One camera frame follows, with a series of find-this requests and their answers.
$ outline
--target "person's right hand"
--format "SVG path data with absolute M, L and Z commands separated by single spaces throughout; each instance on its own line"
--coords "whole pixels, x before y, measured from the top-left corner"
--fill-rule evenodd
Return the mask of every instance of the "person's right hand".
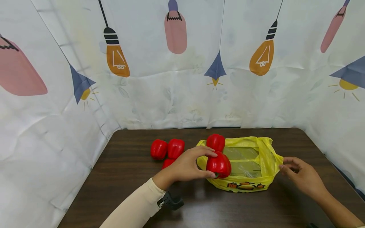
M 315 201 L 329 194 L 313 166 L 299 158 L 284 158 L 284 165 L 280 165 L 280 171 L 289 177 L 300 191 Z

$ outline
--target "fabric backdrop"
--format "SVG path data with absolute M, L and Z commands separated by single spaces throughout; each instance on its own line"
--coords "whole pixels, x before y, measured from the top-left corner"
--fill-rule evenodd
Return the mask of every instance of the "fabric backdrop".
M 0 226 L 57 227 L 124 128 L 297 127 L 365 191 L 364 11 L 362 0 L 3 0 Z

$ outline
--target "black wristband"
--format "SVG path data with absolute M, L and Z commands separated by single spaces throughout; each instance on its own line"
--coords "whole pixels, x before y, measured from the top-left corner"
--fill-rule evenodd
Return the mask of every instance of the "black wristband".
M 164 197 L 157 202 L 159 208 L 166 205 L 171 210 L 177 210 L 184 205 L 181 197 L 172 198 L 170 192 L 166 192 Z

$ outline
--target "blue lamp shade print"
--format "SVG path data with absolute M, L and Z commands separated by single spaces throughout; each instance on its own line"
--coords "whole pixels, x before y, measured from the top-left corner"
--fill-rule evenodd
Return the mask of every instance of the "blue lamp shade print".
M 207 70 L 207 72 L 204 75 L 212 78 L 213 83 L 209 83 L 208 85 L 213 84 L 215 89 L 217 89 L 217 87 L 216 87 L 217 84 L 222 85 L 222 83 L 218 83 L 219 77 L 227 75 L 227 74 L 223 68 L 222 59 L 220 58 L 220 51 L 218 52 L 217 57 L 215 57 L 212 65 L 209 67 L 209 69 Z
M 340 86 L 344 90 L 343 98 L 345 98 L 346 92 L 351 91 L 356 100 L 360 101 L 355 93 L 352 91 L 359 87 L 365 89 L 365 56 L 361 57 L 355 62 L 348 64 L 347 66 L 334 72 L 330 76 L 340 78 L 340 81 L 337 85 L 330 86 Z
M 73 66 L 70 65 L 71 74 L 72 74 L 72 81 L 73 81 L 73 95 L 75 96 L 76 103 L 78 104 L 80 100 L 86 101 L 87 105 L 89 106 L 89 102 L 87 98 L 94 100 L 93 98 L 89 97 L 91 91 L 90 87 L 95 84 L 93 80 L 79 74 Z

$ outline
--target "wooden table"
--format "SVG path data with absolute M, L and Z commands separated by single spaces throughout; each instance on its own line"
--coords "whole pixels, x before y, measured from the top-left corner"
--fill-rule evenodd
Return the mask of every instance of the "wooden table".
M 98 228 L 125 198 L 159 172 L 162 163 L 153 161 L 149 152 L 153 140 L 182 139 L 188 149 L 212 133 L 225 138 L 272 138 L 277 154 L 296 156 L 313 165 L 334 197 L 365 221 L 364 201 L 302 130 L 120 130 L 112 136 L 59 227 Z M 229 193 L 205 179 L 175 183 L 170 192 L 181 195 L 185 205 L 177 211 L 162 208 L 145 227 L 303 228 L 310 222 L 323 228 L 331 225 L 321 209 L 282 175 L 277 175 L 263 192 Z

